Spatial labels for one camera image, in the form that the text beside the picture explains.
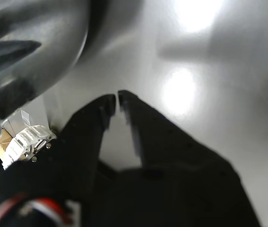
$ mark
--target metal bowl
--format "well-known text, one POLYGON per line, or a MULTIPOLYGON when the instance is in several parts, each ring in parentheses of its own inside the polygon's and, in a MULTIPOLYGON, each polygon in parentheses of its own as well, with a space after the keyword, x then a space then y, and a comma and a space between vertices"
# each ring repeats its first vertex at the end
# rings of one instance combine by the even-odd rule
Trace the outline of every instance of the metal bowl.
POLYGON ((0 126, 76 63, 88 18, 88 0, 0 0, 0 126))

